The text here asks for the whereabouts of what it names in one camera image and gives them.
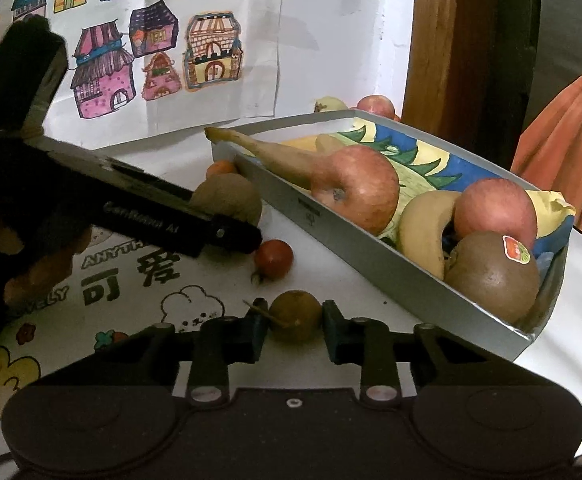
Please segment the left hand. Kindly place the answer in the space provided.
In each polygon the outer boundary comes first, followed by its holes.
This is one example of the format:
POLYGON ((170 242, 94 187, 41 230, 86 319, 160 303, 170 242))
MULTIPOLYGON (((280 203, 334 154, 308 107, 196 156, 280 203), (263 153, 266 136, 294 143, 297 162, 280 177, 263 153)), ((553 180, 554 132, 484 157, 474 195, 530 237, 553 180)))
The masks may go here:
MULTIPOLYGON (((92 226, 77 234, 68 234, 60 243, 59 252, 47 254, 30 264, 16 278, 4 285, 2 300, 9 307, 16 307, 36 296, 46 295, 53 286, 70 276, 73 258, 81 254, 90 244, 92 226)), ((17 255, 24 248, 18 236, 0 224, 0 252, 9 256, 17 255)))

